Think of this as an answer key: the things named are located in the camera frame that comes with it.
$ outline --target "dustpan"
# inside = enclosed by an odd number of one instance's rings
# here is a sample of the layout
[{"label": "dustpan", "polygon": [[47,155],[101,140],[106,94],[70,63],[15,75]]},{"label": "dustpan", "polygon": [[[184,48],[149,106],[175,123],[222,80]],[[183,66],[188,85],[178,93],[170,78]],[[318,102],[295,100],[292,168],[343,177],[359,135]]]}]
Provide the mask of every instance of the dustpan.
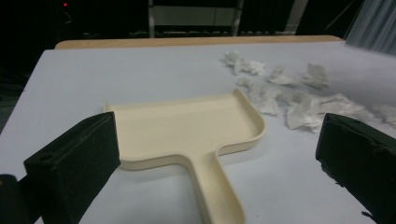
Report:
[{"label": "dustpan", "polygon": [[245,223],[219,156],[256,146],[265,124],[240,90],[174,102],[106,105],[114,111],[121,167],[188,169],[205,223]]}]

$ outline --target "wooden table edge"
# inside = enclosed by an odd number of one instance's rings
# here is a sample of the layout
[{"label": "wooden table edge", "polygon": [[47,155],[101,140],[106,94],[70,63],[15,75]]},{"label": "wooden table edge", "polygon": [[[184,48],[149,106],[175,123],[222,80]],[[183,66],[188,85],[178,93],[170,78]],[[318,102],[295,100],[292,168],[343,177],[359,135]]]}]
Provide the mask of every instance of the wooden table edge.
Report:
[{"label": "wooden table edge", "polygon": [[226,37],[181,37],[181,38],[144,38],[144,39],[101,39],[65,40],[55,49],[113,49],[145,48],[171,46],[199,46],[223,44],[260,44],[260,43],[304,43],[342,41],[333,35],[277,35],[277,36],[226,36]]}]

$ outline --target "paper scrap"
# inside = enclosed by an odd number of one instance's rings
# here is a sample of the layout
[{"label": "paper scrap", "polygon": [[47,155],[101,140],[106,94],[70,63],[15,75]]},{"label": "paper scrap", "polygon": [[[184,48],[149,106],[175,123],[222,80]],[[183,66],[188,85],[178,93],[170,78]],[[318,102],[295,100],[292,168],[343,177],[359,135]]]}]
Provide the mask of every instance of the paper scrap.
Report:
[{"label": "paper scrap", "polygon": [[308,127],[311,132],[318,133],[326,113],[348,116],[354,119],[369,120],[374,117],[363,105],[356,104],[343,94],[317,96],[301,94],[301,101],[290,103],[287,113],[289,128]]},{"label": "paper scrap", "polygon": [[271,75],[267,78],[267,80],[277,85],[295,86],[299,83],[299,81],[295,77],[285,75],[283,73],[283,70],[284,66],[278,65],[271,73]]},{"label": "paper scrap", "polygon": [[319,64],[309,63],[303,83],[317,89],[329,86],[329,79],[327,79],[324,67]]},{"label": "paper scrap", "polygon": [[386,123],[396,128],[396,106],[391,105],[373,105],[373,110],[378,113],[379,117]]},{"label": "paper scrap", "polygon": [[265,63],[245,60],[239,56],[236,50],[226,52],[224,54],[224,59],[227,65],[233,66],[233,71],[236,75],[240,72],[247,72],[253,76],[263,76],[265,74]]},{"label": "paper scrap", "polygon": [[261,87],[246,77],[238,79],[238,85],[247,87],[247,97],[263,114],[275,116],[279,113],[276,97],[282,92],[275,87]]}]

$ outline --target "white table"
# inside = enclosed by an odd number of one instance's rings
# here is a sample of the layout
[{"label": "white table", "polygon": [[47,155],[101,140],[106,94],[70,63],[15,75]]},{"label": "white table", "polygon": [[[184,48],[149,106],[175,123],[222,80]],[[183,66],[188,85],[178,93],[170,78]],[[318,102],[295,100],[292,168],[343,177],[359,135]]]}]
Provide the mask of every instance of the white table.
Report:
[{"label": "white table", "polygon": [[[22,162],[61,133],[111,104],[138,104],[223,94],[236,77],[221,60],[238,49],[245,58],[283,64],[291,75],[322,64],[330,88],[364,105],[396,105],[396,59],[345,47],[343,42],[245,44],[140,49],[48,50],[0,135],[0,173],[25,176]],[[321,171],[318,134],[291,131],[283,115],[264,116],[267,133],[251,150],[221,157],[250,223],[374,223],[364,207]],[[388,125],[376,128],[396,137]],[[118,169],[80,223],[202,223],[187,171],[171,165]]]}]

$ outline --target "crumpled paper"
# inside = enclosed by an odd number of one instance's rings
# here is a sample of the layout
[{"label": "crumpled paper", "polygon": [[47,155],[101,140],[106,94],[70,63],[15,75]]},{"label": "crumpled paper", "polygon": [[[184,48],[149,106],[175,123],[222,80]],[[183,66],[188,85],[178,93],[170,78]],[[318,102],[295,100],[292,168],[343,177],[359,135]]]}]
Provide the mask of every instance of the crumpled paper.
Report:
[{"label": "crumpled paper", "polygon": [[276,97],[282,92],[281,90],[274,87],[264,88],[246,77],[239,78],[238,85],[247,87],[247,97],[261,113],[273,116],[279,113]]},{"label": "crumpled paper", "polygon": [[373,105],[373,110],[386,123],[396,128],[396,106],[391,105]]},{"label": "crumpled paper", "polygon": [[265,63],[248,61],[239,56],[238,51],[229,51],[224,54],[225,62],[233,67],[236,75],[240,72],[247,72],[253,76],[263,76],[265,74]]},{"label": "crumpled paper", "polygon": [[304,89],[260,86],[246,77],[239,78],[238,84],[247,87],[249,100],[263,114],[275,116],[279,113],[278,102],[286,103],[286,123],[290,129],[306,127],[312,133],[318,133],[326,113],[362,121],[374,117],[363,105],[347,99],[343,94],[318,96]]},{"label": "crumpled paper", "polygon": [[295,77],[285,75],[283,73],[284,69],[283,65],[278,65],[267,80],[277,85],[298,85],[299,81]]},{"label": "crumpled paper", "polygon": [[313,88],[322,89],[329,86],[324,67],[319,64],[309,63],[304,75],[303,83]]},{"label": "crumpled paper", "polygon": [[319,133],[326,113],[334,113],[354,119],[369,120],[374,117],[362,105],[356,104],[342,94],[317,96],[308,92],[297,93],[289,102],[286,120],[290,129],[307,127],[313,133]]}]

